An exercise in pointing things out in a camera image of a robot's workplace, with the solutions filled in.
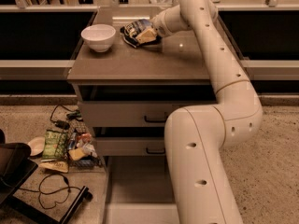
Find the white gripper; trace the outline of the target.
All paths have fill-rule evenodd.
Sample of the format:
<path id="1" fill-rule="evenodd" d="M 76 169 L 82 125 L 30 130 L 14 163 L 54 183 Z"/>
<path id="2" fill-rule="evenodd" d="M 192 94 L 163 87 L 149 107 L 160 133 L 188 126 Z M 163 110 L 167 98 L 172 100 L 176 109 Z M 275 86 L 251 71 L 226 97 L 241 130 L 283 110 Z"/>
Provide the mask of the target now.
<path id="1" fill-rule="evenodd" d="M 170 7 L 163 10 L 150 21 L 154 30 L 149 28 L 138 34 L 136 40 L 139 44 L 155 41 L 157 35 L 168 37 L 184 30 L 184 20 L 180 14 L 180 7 Z"/>

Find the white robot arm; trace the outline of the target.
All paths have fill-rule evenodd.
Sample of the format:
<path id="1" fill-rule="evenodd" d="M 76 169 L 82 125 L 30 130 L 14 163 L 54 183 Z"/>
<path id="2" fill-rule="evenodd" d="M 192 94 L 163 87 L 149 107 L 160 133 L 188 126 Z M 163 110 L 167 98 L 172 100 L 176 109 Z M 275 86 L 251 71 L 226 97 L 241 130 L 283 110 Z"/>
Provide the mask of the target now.
<path id="1" fill-rule="evenodd" d="M 162 37 L 194 31 L 217 100 L 214 105 L 179 108 L 164 126 L 180 224 L 243 224 L 220 148 L 249 140 L 263 119 L 249 77 L 214 25 L 217 16 L 210 0 L 180 0 L 152 19 Z"/>

